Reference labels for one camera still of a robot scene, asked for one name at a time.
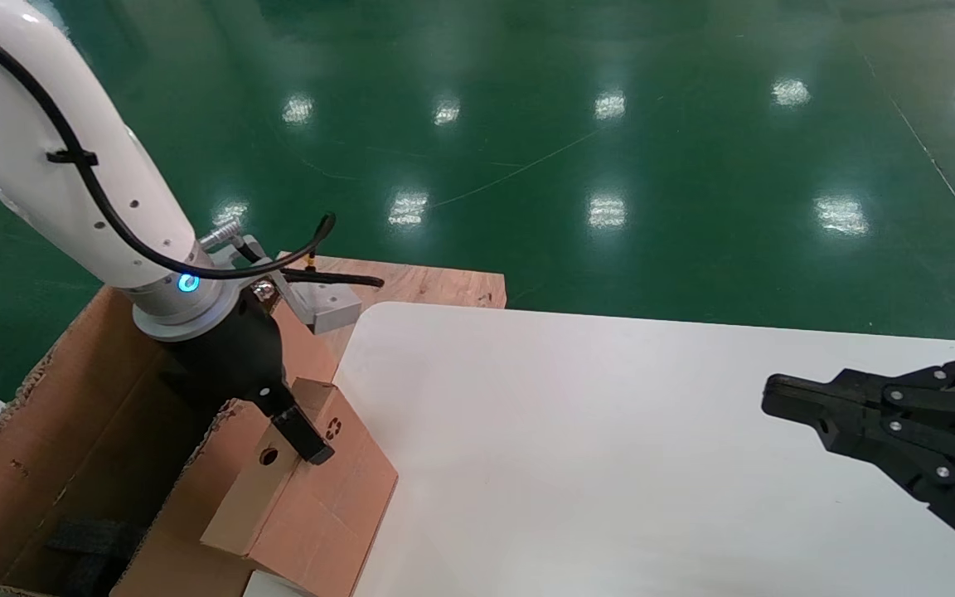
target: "black cable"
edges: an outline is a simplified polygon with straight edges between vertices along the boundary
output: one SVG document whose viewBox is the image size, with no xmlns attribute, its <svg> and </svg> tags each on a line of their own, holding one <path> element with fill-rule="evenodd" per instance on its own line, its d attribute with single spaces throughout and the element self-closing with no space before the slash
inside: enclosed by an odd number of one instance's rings
<svg viewBox="0 0 955 597">
<path fill-rule="evenodd" d="M 359 284 L 360 286 L 385 286 L 385 280 L 375 276 L 360 276 L 355 274 L 332 274 L 329 272 L 312 272 L 307 269 L 282 269 L 282 275 L 287 282 L 310 282 L 312 284 Z"/>
<path fill-rule="evenodd" d="M 260 255 L 257 255 L 255 250 L 250 249 L 250 246 L 244 242 L 240 242 L 235 249 L 238 249 L 239 254 L 242 254 L 242 257 L 245 257 L 251 264 L 260 260 Z"/>
<path fill-rule="evenodd" d="M 65 118 L 65 115 L 61 113 L 61 109 L 58 109 L 57 104 L 54 103 L 53 98 L 50 97 L 49 92 L 46 92 L 38 80 L 35 80 L 35 76 L 27 71 L 27 69 L 24 68 L 16 58 L 12 57 L 10 52 L 2 48 L 2 46 L 0 46 L 0 66 L 10 73 L 10 75 L 14 76 L 14 79 L 22 84 L 24 90 L 27 90 L 27 92 L 32 95 L 32 98 L 39 104 L 39 107 L 41 107 L 42 112 L 46 113 L 46 117 L 49 118 L 51 124 L 54 125 L 54 129 L 56 129 L 58 135 L 61 136 L 61 141 L 65 144 L 65 150 L 48 154 L 48 159 L 54 163 L 72 163 L 72 165 L 76 167 L 76 170 L 79 170 L 80 178 L 83 178 L 87 192 L 90 193 L 91 199 L 95 201 L 95 205 L 99 208 L 99 211 L 102 212 L 102 215 L 105 216 L 109 226 L 113 227 L 113 230 L 120 235 L 120 238 L 126 245 L 130 246 L 136 253 L 147 258 L 147 260 L 151 260 L 154 264 L 160 265 L 160 267 L 168 268 L 178 273 L 204 277 L 204 279 L 245 279 L 245 277 L 259 276 L 274 272 L 277 269 L 282 269 L 285 265 L 292 264 L 292 262 L 304 257 L 304 255 L 311 253 L 312 250 L 315 250 L 316 246 L 322 242 L 322 239 L 327 238 L 327 235 L 330 234 L 330 230 L 334 227 L 334 222 L 337 218 L 335 218 L 333 214 L 326 214 L 319 220 L 319 226 L 316 227 L 315 235 L 312 235 L 312 239 L 309 240 L 306 245 L 302 246 L 302 248 L 280 258 L 280 260 L 269 262 L 269 264 L 254 265 L 254 267 L 243 269 L 201 268 L 197 267 L 197 265 L 172 260 L 171 257 L 157 253 L 156 250 L 145 245 L 145 243 L 128 228 L 128 224 L 124 223 L 120 215 L 117 214 L 116 209 L 109 203 L 109 198 L 105 195 L 105 190 L 102 188 L 102 185 L 99 184 L 94 168 L 91 167 L 98 163 L 98 159 L 96 159 L 94 153 L 88 152 L 83 146 L 80 146 L 80 140 L 76 138 L 75 132 L 72 131 L 72 126 L 69 125 L 69 121 Z"/>
</svg>

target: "metal bracket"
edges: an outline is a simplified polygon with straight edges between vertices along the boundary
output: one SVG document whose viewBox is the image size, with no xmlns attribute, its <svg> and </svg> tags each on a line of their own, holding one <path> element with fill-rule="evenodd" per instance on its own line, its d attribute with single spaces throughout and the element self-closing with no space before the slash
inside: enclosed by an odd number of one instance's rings
<svg viewBox="0 0 955 597">
<path fill-rule="evenodd" d="M 242 243 L 260 257 L 254 265 L 270 262 L 268 253 L 253 235 L 242 235 L 231 239 L 230 245 L 224 245 L 223 249 L 211 255 L 212 262 L 216 265 L 230 265 L 231 262 L 242 257 L 235 242 Z M 259 277 L 244 280 L 243 284 L 251 284 Z M 360 318 L 360 298 L 356 296 L 352 288 L 348 287 L 348 284 L 289 283 L 282 272 L 272 272 L 268 274 L 268 277 L 272 280 L 272 284 L 275 284 L 279 295 L 289 306 L 289 310 L 292 310 L 297 318 L 314 333 L 344 328 Z"/>
</svg>

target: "floor line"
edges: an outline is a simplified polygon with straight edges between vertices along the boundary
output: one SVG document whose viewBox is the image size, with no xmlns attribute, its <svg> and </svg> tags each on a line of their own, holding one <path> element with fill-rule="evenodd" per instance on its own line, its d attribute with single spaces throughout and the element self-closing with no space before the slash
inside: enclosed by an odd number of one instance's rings
<svg viewBox="0 0 955 597">
<path fill-rule="evenodd" d="M 905 116 L 905 112 L 901 109 L 901 106 L 898 105 L 898 101 L 894 99 L 894 96 L 880 83 L 879 76 L 875 74 L 875 66 L 872 65 L 871 60 L 868 60 L 868 54 L 864 52 L 860 53 L 860 56 L 864 58 L 865 64 L 868 65 L 868 71 L 871 72 L 872 79 L 875 79 L 875 83 L 879 85 L 880 89 L 883 90 L 883 94 L 886 95 L 886 99 L 890 100 L 890 103 L 894 105 L 894 109 L 898 110 L 898 116 L 905 122 L 905 126 L 909 126 L 909 132 L 913 134 L 913 139 L 916 139 L 916 143 L 920 144 L 920 148 L 923 150 L 924 154 L 928 156 L 928 159 L 931 160 L 931 165 L 935 167 L 935 172 L 938 172 L 938 175 L 941 177 L 941 180 L 945 182 L 945 188 L 948 189 L 948 192 L 953 194 L 953 199 L 955 199 L 955 189 L 953 185 L 950 184 L 948 178 L 945 177 L 945 172 L 941 169 L 941 166 L 938 165 L 938 162 L 935 160 L 935 156 L 931 154 L 931 150 L 928 150 L 928 146 L 923 143 L 923 140 L 920 139 L 919 133 L 916 132 L 916 129 L 913 128 L 912 122 L 909 122 L 909 117 Z"/>
<path fill-rule="evenodd" d="M 600 129 L 595 129 L 595 130 L 592 131 L 591 133 L 587 133 L 587 135 L 585 135 L 585 136 L 583 136 L 583 137 L 580 137 L 580 139 L 577 139 L 577 140 L 573 141 L 573 143 L 569 143 L 569 144 L 566 144 L 565 146 L 562 146 L 562 147 L 560 147 L 560 148 L 557 148 L 557 150 L 555 150 L 555 151 L 553 151 L 553 152 L 550 152 L 549 154 L 543 156 L 543 158 L 541 158 L 541 159 L 537 159 L 537 160 L 535 160 L 534 162 L 530 162 L 530 163 L 527 163 L 525 166 L 519 167 L 518 170 L 515 170 L 514 172 L 507 174 L 506 177 L 497 178 L 497 180 L 494 180 L 494 181 L 492 181 L 492 182 L 489 182 L 489 184 L 487 184 L 487 185 L 477 187 L 477 189 L 473 189 L 473 190 L 471 190 L 470 192 L 465 192 L 465 193 L 461 194 L 461 196 L 452 197 L 452 199 L 446 199 L 446 200 L 444 200 L 444 201 L 441 201 L 440 203 L 434 203 L 434 204 L 431 205 L 429 208 L 432 209 L 432 208 L 435 208 L 435 207 L 441 207 L 441 205 L 448 205 L 449 203 L 455 203 L 456 201 L 463 199 L 463 197 L 470 197 L 470 196 L 472 196 L 474 193 L 479 193 L 479 192 L 482 192 L 482 190 L 488 189 L 489 187 L 494 187 L 494 186 L 496 186 L 496 185 L 499 185 L 500 182 L 504 182 L 504 181 L 506 181 L 508 178 L 514 177 L 516 174 L 521 174 L 521 173 L 523 173 L 524 171 L 530 169 L 530 167 L 534 167 L 535 165 L 537 165 L 537 163 L 541 163 L 541 162 L 543 162 L 543 160 L 546 160 L 547 158 L 553 158 L 554 156 L 556 156 L 556 155 L 558 155 L 558 154 L 564 152 L 565 150 L 568 150 L 568 148 L 572 148 L 572 147 L 575 146 L 577 143 L 581 143 L 581 141 L 584 141 L 585 139 L 588 139 L 589 137 L 591 137 L 591 136 L 594 135 L 595 133 L 598 133 L 599 131 L 602 131 L 602 129 L 605 129 L 605 126 L 604 126 L 603 128 L 600 128 Z"/>
</svg>

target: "recycling symbol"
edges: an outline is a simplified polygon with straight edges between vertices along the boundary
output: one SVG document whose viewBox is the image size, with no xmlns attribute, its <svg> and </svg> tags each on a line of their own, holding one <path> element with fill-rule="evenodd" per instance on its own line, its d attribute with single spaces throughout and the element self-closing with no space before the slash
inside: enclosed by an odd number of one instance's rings
<svg viewBox="0 0 955 597">
<path fill-rule="evenodd" d="M 335 416 L 327 427 L 327 439 L 334 439 L 342 432 L 342 422 Z"/>
</svg>

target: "screw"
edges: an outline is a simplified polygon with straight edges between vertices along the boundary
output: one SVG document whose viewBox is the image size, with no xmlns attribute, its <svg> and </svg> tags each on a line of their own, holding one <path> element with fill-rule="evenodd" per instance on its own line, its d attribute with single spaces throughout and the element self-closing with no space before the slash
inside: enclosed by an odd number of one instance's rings
<svg viewBox="0 0 955 597">
<path fill-rule="evenodd" d="M 266 279 L 257 280 L 253 283 L 253 294 L 257 295 L 257 299 L 260 299 L 260 301 L 266 301 L 266 299 L 275 295 L 275 284 Z"/>
</svg>

